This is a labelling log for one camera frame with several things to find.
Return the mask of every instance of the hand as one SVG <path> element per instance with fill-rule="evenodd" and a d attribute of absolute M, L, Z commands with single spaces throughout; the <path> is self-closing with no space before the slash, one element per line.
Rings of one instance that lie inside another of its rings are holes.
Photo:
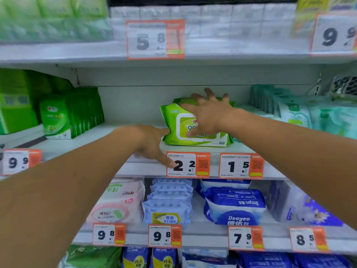
<path fill-rule="evenodd" d="M 142 124 L 137 124 L 136 127 L 140 130 L 142 136 L 139 153 L 147 159 L 158 160 L 169 168 L 176 167 L 177 164 L 160 150 L 161 137 L 167 135 L 170 129 L 158 129 L 151 125 Z"/>
<path fill-rule="evenodd" d="M 199 94 L 192 94 L 199 106 L 182 103 L 180 106 L 186 111 L 194 114 L 197 118 L 198 126 L 190 130 L 187 137 L 194 137 L 198 134 L 218 134 L 224 132 L 223 120 L 234 108 L 229 104 L 228 94 L 224 94 L 222 101 L 218 101 L 215 94 L 209 88 L 205 88 L 208 100 Z"/>

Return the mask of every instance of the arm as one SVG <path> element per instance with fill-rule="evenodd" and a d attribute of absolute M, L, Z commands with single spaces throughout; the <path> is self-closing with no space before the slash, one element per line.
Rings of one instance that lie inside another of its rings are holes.
<path fill-rule="evenodd" d="M 120 127 L 1 181 L 2 266 L 56 267 L 105 188 L 133 153 L 176 166 L 159 149 L 161 137 L 169 131 L 144 125 Z"/>
<path fill-rule="evenodd" d="M 228 103 L 228 94 L 217 101 L 211 90 L 205 91 L 208 101 L 193 94 L 199 106 L 181 105 L 199 123 L 187 136 L 221 131 L 233 135 L 325 209 L 357 229 L 357 216 L 351 212 L 357 206 L 356 140 L 235 109 Z"/>

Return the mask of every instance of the price tag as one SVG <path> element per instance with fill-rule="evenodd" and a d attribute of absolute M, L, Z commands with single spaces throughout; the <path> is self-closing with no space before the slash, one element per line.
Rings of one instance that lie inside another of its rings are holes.
<path fill-rule="evenodd" d="M 168 177 L 205 177 L 210 176 L 211 153 L 209 152 L 166 152 L 177 166 L 167 168 Z"/>
<path fill-rule="evenodd" d="M 311 54 L 353 54 L 356 25 L 357 15 L 318 15 L 311 42 Z"/>
<path fill-rule="evenodd" d="M 149 225 L 150 247 L 173 247 L 182 246 L 181 225 Z"/>
<path fill-rule="evenodd" d="M 125 23 L 128 59 L 185 58 L 185 20 Z"/>
<path fill-rule="evenodd" d="M 264 162 L 256 153 L 221 153 L 219 177 L 262 179 Z"/>
<path fill-rule="evenodd" d="M 228 226 L 230 250 L 264 251 L 261 226 Z"/>
<path fill-rule="evenodd" d="M 24 171 L 41 162 L 39 149 L 5 149 L 2 158 L 2 174 L 9 176 Z"/>
<path fill-rule="evenodd" d="M 94 224 L 93 244 L 124 246 L 125 230 L 125 224 Z"/>
<path fill-rule="evenodd" d="M 330 252 L 323 227 L 291 227 L 290 237 L 295 252 Z"/>

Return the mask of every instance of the pink wet wipes package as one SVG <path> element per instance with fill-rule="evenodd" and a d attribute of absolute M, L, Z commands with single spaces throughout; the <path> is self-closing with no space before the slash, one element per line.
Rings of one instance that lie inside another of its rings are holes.
<path fill-rule="evenodd" d="M 111 183 L 90 212 L 87 222 L 140 222 L 144 195 L 145 187 L 140 180 Z"/>

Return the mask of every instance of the finger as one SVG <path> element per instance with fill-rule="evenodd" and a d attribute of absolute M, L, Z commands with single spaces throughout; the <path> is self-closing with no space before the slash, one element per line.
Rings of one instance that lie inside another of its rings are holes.
<path fill-rule="evenodd" d="M 199 103 L 199 105 L 201 105 L 206 101 L 204 97 L 202 97 L 200 94 L 197 93 L 191 94 L 191 97 L 195 99 Z"/>
<path fill-rule="evenodd" d="M 160 129 L 160 136 L 165 136 L 167 134 L 169 134 L 171 131 L 169 128 L 164 128 L 164 129 Z"/>
<path fill-rule="evenodd" d="M 174 168 L 175 166 L 177 166 L 177 163 L 172 161 L 169 157 L 167 157 L 161 151 L 159 151 L 156 160 L 158 160 L 160 163 L 162 163 L 163 165 L 165 165 L 165 166 L 167 166 L 169 168 Z"/>
<path fill-rule="evenodd" d="M 228 95 L 228 93 L 225 93 L 225 94 L 223 95 L 222 101 L 225 102 L 225 103 L 229 103 L 229 95 Z"/>
<path fill-rule="evenodd" d="M 187 137 L 194 137 L 195 135 L 200 134 L 200 126 L 194 127 L 192 130 L 188 131 L 186 136 Z"/>
<path fill-rule="evenodd" d="M 207 94 L 208 100 L 217 100 L 215 94 L 209 88 L 205 88 L 205 92 Z"/>
<path fill-rule="evenodd" d="M 184 108 L 186 111 L 194 114 L 196 112 L 196 105 L 193 104 L 188 104 L 188 103 L 180 103 L 179 104 L 182 108 Z"/>

